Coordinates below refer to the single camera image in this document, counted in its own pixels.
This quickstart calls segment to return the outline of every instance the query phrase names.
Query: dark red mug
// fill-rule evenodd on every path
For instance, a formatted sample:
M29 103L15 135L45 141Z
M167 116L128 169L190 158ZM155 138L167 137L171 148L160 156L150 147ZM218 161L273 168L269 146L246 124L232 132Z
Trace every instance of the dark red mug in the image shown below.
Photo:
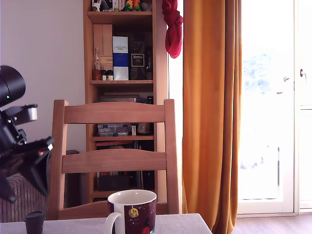
M126 190L108 197L110 215L106 234L154 234L157 195L147 190Z

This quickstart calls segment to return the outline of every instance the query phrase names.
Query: black cup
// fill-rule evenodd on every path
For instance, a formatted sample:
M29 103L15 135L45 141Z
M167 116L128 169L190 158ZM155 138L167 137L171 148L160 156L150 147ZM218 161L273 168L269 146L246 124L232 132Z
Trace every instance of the black cup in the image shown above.
M45 214L43 211L34 211L25 216L27 234L42 234Z

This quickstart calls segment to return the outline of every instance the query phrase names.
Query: small bottle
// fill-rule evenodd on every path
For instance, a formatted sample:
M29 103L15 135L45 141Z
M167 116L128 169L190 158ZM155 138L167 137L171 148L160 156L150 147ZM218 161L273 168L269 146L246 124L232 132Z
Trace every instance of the small bottle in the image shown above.
M113 70L107 70L107 80L114 80Z
M107 71L106 70L101 70L101 76L102 76L102 80L107 80Z
M101 64L98 59L98 49L95 49L94 53L94 69L92 71L92 80L102 80L101 79Z

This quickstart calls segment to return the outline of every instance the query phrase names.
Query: white tablecloth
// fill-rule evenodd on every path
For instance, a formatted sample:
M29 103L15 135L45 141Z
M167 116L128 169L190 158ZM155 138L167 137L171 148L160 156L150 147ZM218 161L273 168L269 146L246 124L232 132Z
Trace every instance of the white tablecloth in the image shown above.
M45 221L43 234L104 234L105 218ZM1 223L1 234L26 234L25 223ZM157 215L155 234L212 234L199 214Z

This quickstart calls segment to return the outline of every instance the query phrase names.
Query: chair backrest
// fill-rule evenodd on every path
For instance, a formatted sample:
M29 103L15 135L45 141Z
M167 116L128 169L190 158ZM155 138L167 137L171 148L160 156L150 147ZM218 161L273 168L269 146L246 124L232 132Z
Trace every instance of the chair backrest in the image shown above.
M67 124L141 122L165 123L166 152L108 149L66 155ZM81 106L68 106L68 102L64 100L55 100L52 137L55 143L50 163L49 220L106 217L108 214L107 201L64 209L66 173L166 170L167 203L158 203L156 213L178 214L180 212L173 100L165 100L164 105L101 102Z

